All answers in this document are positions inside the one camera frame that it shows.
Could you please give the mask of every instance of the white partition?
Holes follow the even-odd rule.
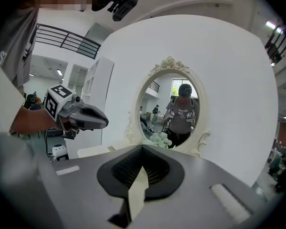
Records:
[[[270,153],[278,111],[275,77],[259,38],[213,18],[163,16],[114,32],[99,54],[114,62],[103,145],[123,140],[143,79],[172,56],[190,67],[207,94],[211,135],[202,157],[253,185]]]
[[[82,99],[84,103],[96,106],[103,112],[105,110],[106,96],[113,65],[114,63],[112,61],[100,57],[88,70],[82,88]],[[65,141],[69,158],[78,158],[77,151],[79,149],[102,144],[102,130],[80,131],[74,140],[65,139]]]

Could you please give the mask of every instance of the white strip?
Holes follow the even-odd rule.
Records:
[[[240,224],[251,216],[249,211],[222,184],[212,186],[211,190],[236,224]]]
[[[61,175],[66,175],[66,174],[68,174],[68,173],[77,171],[77,170],[80,170],[80,167],[79,167],[79,166],[72,166],[72,167],[69,167],[69,168],[65,168],[65,169],[61,169],[61,170],[56,170],[56,174],[59,175],[59,176],[61,176]]]

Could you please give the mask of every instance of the gray t-shirt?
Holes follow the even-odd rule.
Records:
[[[16,9],[0,31],[0,66],[15,87],[30,79],[38,9]]]
[[[199,105],[198,103],[194,101],[194,113],[196,118],[198,118],[199,115]],[[173,100],[171,99],[169,104],[167,105],[166,109],[170,110],[172,107]],[[192,105],[191,101],[189,100],[185,104],[180,104],[178,101],[178,97],[175,99],[174,106],[173,106],[173,112],[174,112],[174,118],[170,122],[169,129],[172,132],[175,132],[177,134],[186,134],[191,132],[190,125],[186,122],[186,116],[188,113],[192,112]]]

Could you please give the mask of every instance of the mirror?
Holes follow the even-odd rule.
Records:
[[[164,74],[150,83],[138,109],[146,139],[174,148],[193,133],[199,116],[195,87],[184,76]]]

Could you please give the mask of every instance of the man wearing cap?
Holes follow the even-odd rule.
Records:
[[[110,0],[25,0],[5,20],[0,31],[0,67],[17,89],[29,81],[32,51],[35,44],[39,8],[57,9],[60,4],[91,4],[93,11],[107,6]],[[21,107],[11,129],[20,134],[56,127],[45,110]]]
[[[181,145],[191,135],[191,126],[186,121],[187,115],[190,112],[194,112],[196,116],[199,115],[198,102],[191,99],[191,94],[192,87],[189,84],[182,84],[179,87],[179,96],[174,102],[172,99],[166,107],[167,111],[174,112],[174,117],[167,129],[167,138],[172,142],[169,148]]]
[[[153,109],[153,123],[157,122],[158,119],[158,113],[160,113],[161,111],[159,111],[159,105],[156,105],[156,107]]]

